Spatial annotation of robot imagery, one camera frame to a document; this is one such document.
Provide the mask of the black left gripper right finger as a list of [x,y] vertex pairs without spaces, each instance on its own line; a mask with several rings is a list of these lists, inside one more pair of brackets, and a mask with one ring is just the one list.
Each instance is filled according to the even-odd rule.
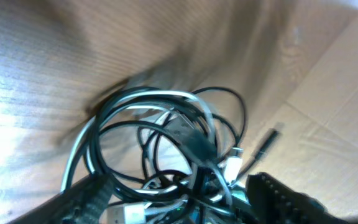
[[358,224],[357,216],[335,217],[315,198],[265,172],[248,176],[246,194],[260,223]]

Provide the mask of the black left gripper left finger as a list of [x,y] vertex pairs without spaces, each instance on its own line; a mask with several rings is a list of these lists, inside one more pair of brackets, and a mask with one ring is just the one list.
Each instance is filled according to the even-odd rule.
[[98,223],[113,192],[111,174],[89,175],[9,224]]

